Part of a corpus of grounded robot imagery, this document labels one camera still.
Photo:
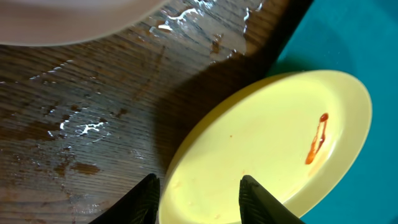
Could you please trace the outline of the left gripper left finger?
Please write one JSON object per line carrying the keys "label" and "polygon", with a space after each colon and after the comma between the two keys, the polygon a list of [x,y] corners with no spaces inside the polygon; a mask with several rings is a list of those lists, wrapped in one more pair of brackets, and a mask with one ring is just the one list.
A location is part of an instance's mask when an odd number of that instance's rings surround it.
{"label": "left gripper left finger", "polygon": [[90,224],[155,224],[159,199],[160,179],[148,174]]}

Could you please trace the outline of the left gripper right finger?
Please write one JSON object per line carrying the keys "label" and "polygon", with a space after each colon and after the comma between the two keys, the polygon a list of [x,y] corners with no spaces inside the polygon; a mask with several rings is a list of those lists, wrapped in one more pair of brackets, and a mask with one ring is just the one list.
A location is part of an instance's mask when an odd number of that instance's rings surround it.
{"label": "left gripper right finger", "polygon": [[242,224],[304,224],[250,175],[240,180],[239,209]]}

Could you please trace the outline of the light green plate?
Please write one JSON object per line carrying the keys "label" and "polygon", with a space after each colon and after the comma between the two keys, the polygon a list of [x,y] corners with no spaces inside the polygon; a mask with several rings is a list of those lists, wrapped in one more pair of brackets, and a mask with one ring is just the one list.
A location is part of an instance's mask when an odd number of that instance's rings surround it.
{"label": "light green plate", "polygon": [[283,73],[239,90],[211,110],[172,159],[159,205],[161,223],[239,223],[238,193],[244,175],[255,178],[295,216],[317,204],[308,190],[310,171],[325,143],[305,150],[310,98],[297,72]]}

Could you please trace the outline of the white plate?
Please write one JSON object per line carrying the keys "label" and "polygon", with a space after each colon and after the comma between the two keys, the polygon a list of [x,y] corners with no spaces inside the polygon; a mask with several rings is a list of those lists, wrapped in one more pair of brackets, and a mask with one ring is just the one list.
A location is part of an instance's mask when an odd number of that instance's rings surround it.
{"label": "white plate", "polygon": [[159,10],[166,0],[1,1],[1,44],[76,44],[119,32]]}

